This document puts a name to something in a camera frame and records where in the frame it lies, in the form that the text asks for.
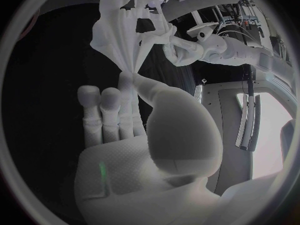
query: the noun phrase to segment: robotic arm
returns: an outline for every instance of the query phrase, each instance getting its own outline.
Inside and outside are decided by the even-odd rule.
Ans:
[[[208,26],[200,30],[197,38],[197,42],[192,42],[172,36],[170,44],[163,48],[166,58],[175,66],[186,66],[196,60],[230,66],[249,64],[264,73],[274,74],[295,90],[293,68],[273,52],[213,34]]]

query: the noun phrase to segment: window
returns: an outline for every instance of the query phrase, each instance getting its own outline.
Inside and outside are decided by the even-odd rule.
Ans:
[[[252,179],[264,177],[283,169],[280,133],[282,127],[292,119],[288,111],[271,94],[260,94],[260,128],[256,149],[253,152]],[[243,94],[237,94],[241,107]]]

